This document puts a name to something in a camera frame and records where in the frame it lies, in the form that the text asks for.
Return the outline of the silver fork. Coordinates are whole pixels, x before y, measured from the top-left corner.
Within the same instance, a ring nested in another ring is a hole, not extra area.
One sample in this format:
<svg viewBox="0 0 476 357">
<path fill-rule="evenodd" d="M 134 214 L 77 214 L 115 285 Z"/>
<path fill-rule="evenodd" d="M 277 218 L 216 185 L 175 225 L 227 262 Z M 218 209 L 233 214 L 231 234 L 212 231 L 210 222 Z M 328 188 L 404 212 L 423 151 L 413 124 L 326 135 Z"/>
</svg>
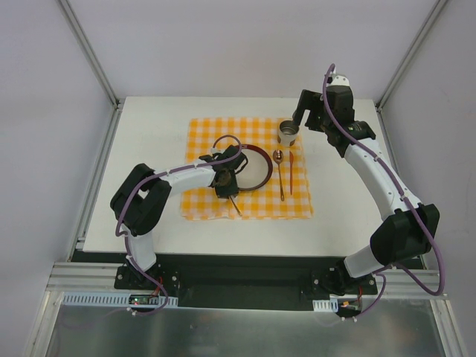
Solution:
<svg viewBox="0 0 476 357">
<path fill-rule="evenodd" d="M 236 211 L 237 214 L 241 217 L 241 216 L 242 216 L 242 212 L 241 212 L 241 210 L 238 208 L 238 206 L 237 206 L 237 204 L 236 204 L 236 202 L 235 202 L 233 196 L 230 196 L 229 199 L 230 199 L 231 204 L 233 205 L 235 211 Z"/>
</svg>

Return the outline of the red rimmed ceramic plate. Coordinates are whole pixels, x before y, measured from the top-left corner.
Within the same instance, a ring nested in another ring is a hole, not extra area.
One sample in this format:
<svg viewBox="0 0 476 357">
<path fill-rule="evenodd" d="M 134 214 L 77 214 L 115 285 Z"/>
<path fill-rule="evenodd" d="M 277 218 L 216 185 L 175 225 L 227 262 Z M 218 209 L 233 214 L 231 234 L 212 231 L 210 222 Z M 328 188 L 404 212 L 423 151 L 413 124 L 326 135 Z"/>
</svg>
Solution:
<svg viewBox="0 0 476 357">
<path fill-rule="evenodd" d="M 240 193 L 259 190 L 268 183 L 273 172 L 269 154 L 252 144 L 242 145 L 239 158 L 234 163 L 233 173 Z"/>
</svg>

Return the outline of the metal cup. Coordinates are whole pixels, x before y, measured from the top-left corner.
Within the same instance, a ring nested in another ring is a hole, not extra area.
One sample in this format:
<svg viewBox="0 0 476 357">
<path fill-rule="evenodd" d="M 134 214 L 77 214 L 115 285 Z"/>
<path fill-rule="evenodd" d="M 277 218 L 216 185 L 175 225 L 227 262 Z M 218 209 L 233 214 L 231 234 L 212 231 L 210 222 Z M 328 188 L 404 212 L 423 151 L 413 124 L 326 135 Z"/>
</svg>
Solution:
<svg viewBox="0 0 476 357">
<path fill-rule="evenodd" d="M 293 120 L 284 120 L 278 126 L 278 143 L 285 147 L 295 144 L 299 133 L 299 126 Z"/>
</svg>

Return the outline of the copper spoon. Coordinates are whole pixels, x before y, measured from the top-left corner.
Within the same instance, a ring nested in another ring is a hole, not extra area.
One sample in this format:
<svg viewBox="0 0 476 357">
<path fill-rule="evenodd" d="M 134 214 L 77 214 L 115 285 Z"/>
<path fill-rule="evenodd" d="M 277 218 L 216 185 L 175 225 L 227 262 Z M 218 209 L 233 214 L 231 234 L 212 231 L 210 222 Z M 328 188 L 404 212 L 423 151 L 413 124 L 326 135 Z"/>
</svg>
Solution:
<svg viewBox="0 0 476 357">
<path fill-rule="evenodd" d="M 285 201 L 285 195 L 284 195 L 284 190 L 283 190 L 283 181 L 282 181 L 282 174 L 281 174 L 281 169 L 280 165 L 283 162 L 283 152 L 280 149 L 276 149 L 273 152 L 273 160 L 277 164 L 277 169 L 278 169 L 278 177 L 279 177 L 279 184 L 280 184 L 280 200 L 282 202 Z"/>
</svg>

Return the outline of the orange checkered cloth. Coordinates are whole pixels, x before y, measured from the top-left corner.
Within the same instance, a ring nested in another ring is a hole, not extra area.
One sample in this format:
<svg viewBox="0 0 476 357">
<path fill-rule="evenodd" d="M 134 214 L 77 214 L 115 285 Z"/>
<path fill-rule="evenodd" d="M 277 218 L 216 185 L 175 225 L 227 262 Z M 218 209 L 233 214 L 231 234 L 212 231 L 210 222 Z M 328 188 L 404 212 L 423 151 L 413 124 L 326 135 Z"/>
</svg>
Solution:
<svg viewBox="0 0 476 357">
<path fill-rule="evenodd" d="M 214 189 L 198 188 L 181 196 L 181 214 L 189 220 L 210 219 L 308 219 L 313 214 L 303 142 L 297 138 L 292 147 L 278 143 L 279 118 L 217 117 L 194 118 L 189 122 L 185 158 L 223 151 L 240 141 L 264 149 L 271 157 L 273 172 L 268 183 L 234 198 L 242 212 L 240 217 L 229 199 L 219 199 Z M 285 201 L 280 200 L 280 184 L 273 152 L 283 152 L 280 165 Z M 293 152 L 293 195 L 289 193 L 289 150 Z"/>
</svg>

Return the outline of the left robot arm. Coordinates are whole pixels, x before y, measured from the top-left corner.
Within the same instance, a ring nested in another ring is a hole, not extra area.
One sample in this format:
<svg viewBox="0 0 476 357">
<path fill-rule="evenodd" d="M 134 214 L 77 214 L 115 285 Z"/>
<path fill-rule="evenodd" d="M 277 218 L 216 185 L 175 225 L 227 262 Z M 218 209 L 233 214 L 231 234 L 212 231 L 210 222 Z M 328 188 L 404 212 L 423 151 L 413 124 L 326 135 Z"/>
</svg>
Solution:
<svg viewBox="0 0 476 357">
<path fill-rule="evenodd" d="M 134 267 L 131 279 L 140 289 L 152 288 L 157 280 L 152 230 L 158 224 L 167 200 L 196 188 L 211 187 L 219 198 L 238 194 L 237 173 L 248 163 L 239 146 L 202 155 L 181 167 L 154 171 L 136 165 L 110 201 L 117 220 L 116 235 L 125 237 L 126 258 Z"/>
</svg>

